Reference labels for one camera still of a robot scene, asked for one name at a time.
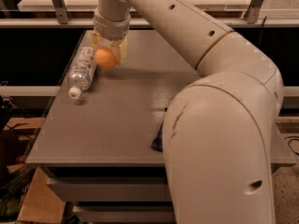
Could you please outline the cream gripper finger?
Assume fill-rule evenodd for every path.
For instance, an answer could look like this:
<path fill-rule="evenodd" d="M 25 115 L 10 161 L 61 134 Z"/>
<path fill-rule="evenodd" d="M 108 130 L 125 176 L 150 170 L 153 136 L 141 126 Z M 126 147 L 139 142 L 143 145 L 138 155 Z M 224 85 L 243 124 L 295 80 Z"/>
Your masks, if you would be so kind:
<path fill-rule="evenodd" d="M 96 30 L 93 30 L 92 45 L 94 51 L 97 51 L 97 49 L 102 44 L 102 41 L 103 37 Z"/>
<path fill-rule="evenodd" d="M 121 65 L 127 56 L 128 41 L 127 37 L 112 41 L 110 43 L 111 54 L 112 54 L 112 66 Z"/>

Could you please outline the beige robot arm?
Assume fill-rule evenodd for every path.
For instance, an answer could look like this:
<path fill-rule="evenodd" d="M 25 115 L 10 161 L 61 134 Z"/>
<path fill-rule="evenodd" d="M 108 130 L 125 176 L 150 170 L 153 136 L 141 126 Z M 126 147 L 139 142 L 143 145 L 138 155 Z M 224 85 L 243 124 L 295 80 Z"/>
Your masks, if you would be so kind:
<path fill-rule="evenodd" d="M 163 123 L 177 224 L 276 224 L 270 147 L 284 94 L 276 65 L 185 0 L 98 0 L 95 29 L 123 39 L 132 9 L 200 76 Z"/>

